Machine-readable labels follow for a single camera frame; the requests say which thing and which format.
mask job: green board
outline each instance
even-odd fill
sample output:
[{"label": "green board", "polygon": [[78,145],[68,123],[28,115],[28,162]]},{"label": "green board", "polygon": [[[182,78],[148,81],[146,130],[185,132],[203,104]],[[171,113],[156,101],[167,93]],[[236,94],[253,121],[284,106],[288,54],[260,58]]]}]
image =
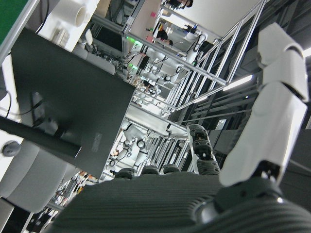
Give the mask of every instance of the green board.
[{"label": "green board", "polygon": [[0,0],[0,45],[8,35],[28,0]]}]

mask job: monitor stand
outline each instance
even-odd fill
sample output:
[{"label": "monitor stand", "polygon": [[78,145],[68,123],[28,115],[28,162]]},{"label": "monitor stand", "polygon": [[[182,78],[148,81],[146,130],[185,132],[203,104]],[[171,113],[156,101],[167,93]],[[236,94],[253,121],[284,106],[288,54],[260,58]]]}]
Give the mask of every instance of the monitor stand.
[{"label": "monitor stand", "polygon": [[2,116],[0,116],[0,129],[9,134],[14,134],[28,141],[32,141],[48,152],[59,152],[71,158],[75,158],[81,149],[81,147],[76,144],[64,141],[55,136],[46,134],[39,129],[17,123]]}]

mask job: computer mouse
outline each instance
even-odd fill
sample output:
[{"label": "computer mouse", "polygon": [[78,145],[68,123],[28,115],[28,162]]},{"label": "computer mouse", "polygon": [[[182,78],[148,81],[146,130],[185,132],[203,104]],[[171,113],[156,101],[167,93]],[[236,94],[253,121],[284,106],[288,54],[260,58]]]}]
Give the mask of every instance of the computer mouse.
[{"label": "computer mouse", "polygon": [[2,153],[5,157],[14,157],[20,152],[21,145],[17,141],[7,142],[3,148]]}]

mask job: person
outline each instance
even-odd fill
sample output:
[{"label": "person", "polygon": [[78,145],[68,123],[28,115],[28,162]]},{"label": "person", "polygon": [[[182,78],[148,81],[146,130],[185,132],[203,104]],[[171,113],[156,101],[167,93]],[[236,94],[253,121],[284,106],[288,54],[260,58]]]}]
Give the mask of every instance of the person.
[{"label": "person", "polygon": [[157,32],[156,37],[166,44],[173,45],[173,41],[168,39],[167,33],[162,28]]},{"label": "person", "polygon": [[168,0],[166,3],[173,8],[184,9],[185,7],[192,7],[193,0]]}]

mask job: monitor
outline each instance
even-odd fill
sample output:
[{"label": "monitor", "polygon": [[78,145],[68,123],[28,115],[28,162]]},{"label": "monitor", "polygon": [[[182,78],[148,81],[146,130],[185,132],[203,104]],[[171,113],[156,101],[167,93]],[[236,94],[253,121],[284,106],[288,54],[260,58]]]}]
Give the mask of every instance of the monitor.
[{"label": "monitor", "polygon": [[[40,130],[30,128],[32,112],[21,116],[28,126],[21,134],[44,148],[52,144],[54,155],[100,177],[134,87],[26,29],[12,48],[12,63],[20,112],[29,111],[39,93],[45,121],[63,129],[60,139],[48,135],[49,129],[41,138]],[[76,157],[65,153],[79,147]]]}]

